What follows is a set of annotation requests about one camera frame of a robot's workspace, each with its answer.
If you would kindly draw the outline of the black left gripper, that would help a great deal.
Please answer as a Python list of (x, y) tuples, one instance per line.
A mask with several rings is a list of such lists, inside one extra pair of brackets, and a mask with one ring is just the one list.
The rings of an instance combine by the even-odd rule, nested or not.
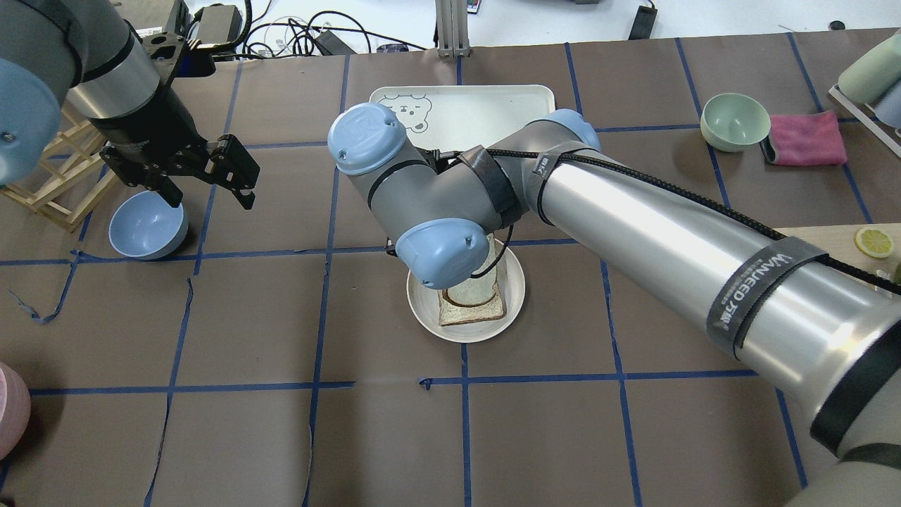
[[(104, 163), (126, 185), (144, 184), (149, 170), (184, 176), (206, 170), (207, 183), (227, 189), (245, 211), (253, 208), (260, 165), (235, 135), (207, 144), (173, 89), (158, 89), (145, 105), (119, 118), (90, 123), (107, 140)], [(151, 174), (151, 190), (171, 208), (182, 204), (184, 193), (167, 173)]]

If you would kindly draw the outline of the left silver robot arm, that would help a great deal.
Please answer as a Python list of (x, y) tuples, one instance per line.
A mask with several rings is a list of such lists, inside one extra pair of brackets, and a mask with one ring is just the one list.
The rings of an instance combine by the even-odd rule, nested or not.
[(171, 87), (184, 56), (211, 65), (221, 45), (141, 37), (109, 1), (4, 1), (1, 14), (3, 186), (38, 167), (70, 104), (106, 138), (101, 157), (125, 185), (176, 208), (174, 177), (195, 177), (252, 208), (257, 161), (232, 134), (203, 138)]

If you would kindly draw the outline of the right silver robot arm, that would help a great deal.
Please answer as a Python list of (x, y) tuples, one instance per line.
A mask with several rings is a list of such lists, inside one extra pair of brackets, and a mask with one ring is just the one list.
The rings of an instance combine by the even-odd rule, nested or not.
[(531, 211), (794, 398), (837, 463), (792, 506), (899, 504), (899, 286), (714, 200), (615, 163), (561, 109), (489, 148), (416, 148), (387, 106), (327, 136), (396, 256), (429, 289), (475, 276)]

